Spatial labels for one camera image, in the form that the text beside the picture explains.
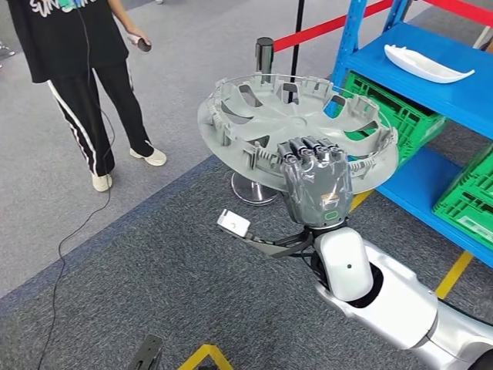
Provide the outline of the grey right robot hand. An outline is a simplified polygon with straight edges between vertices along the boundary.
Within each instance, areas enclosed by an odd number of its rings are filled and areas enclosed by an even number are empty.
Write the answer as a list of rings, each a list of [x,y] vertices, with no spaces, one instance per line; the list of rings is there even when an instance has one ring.
[[[290,218],[311,228],[333,228],[348,217],[354,191],[347,154],[328,139],[296,137],[277,145]]]

